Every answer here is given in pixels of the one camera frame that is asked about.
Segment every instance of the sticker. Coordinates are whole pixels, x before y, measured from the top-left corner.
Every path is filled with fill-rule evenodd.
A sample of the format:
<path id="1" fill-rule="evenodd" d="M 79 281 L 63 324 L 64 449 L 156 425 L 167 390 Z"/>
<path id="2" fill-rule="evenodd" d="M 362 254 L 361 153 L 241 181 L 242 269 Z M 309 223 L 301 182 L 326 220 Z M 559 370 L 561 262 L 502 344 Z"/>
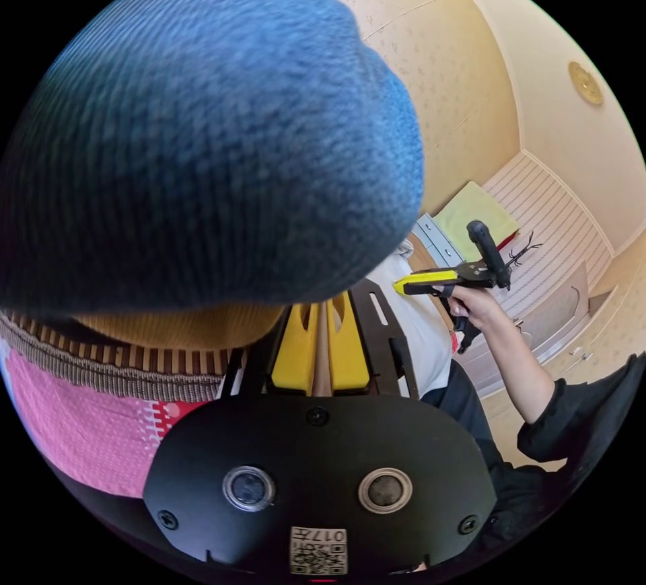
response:
<path id="1" fill-rule="evenodd" d="M 348 573 L 345 529 L 291 528 L 289 560 L 292 574 L 339 576 Z"/>

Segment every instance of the red object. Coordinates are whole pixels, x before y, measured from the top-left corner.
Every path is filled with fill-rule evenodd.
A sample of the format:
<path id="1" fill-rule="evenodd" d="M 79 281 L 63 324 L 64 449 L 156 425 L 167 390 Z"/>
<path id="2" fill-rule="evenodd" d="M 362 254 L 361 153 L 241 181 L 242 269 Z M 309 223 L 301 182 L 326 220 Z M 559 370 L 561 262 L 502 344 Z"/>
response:
<path id="1" fill-rule="evenodd" d="M 501 244 L 498 245 L 498 250 L 502 251 L 516 236 L 518 231 L 514 231 L 507 239 L 503 240 Z"/>

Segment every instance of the hand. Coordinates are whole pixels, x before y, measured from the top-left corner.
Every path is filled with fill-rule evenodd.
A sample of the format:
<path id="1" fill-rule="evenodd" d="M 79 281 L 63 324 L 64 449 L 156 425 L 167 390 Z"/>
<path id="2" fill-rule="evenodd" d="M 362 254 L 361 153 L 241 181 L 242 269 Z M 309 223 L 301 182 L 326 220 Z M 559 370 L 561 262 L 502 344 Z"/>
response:
<path id="1" fill-rule="evenodd" d="M 506 314 L 486 289 L 469 289 L 455 285 L 447 300 L 453 316 L 467 316 L 480 331 L 505 318 Z"/>

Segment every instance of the pink patterned fabric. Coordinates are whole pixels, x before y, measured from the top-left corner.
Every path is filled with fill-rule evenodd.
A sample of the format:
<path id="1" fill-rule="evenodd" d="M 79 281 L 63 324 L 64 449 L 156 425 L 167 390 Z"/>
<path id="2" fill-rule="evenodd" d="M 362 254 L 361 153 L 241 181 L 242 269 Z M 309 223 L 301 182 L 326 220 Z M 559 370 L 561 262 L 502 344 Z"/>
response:
<path id="1" fill-rule="evenodd" d="M 3 350 L 16 410 L 40 452 L 69 477 L 141 498 L 162 438 L 199 403 L 113 397 L 72 385 Z"/>

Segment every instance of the black handle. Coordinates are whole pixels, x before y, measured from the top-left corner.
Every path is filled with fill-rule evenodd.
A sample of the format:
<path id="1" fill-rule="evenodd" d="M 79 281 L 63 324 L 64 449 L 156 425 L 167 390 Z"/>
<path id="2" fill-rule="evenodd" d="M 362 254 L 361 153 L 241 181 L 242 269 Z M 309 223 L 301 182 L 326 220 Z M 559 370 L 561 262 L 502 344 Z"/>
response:
<path id="1" fill-rule="evenodd" d="M 473 220 L 467 224 L 466 230 L 471 242 L 477 246 L 484 264 L 495 274 L 498 287 L 506 287 L 509 290 L 511 288 L 511 272 L 505 265 L 487 226 L 480 220 Z"/>
<path id="2" fill-rule="evenodd" d="M 481 333 L 482 332 L 473 323 L 467 321 L 464 328 L 464 337 L 462 338 L 458 354 L 464 354 L 471 347 L 473 339 Z"/>

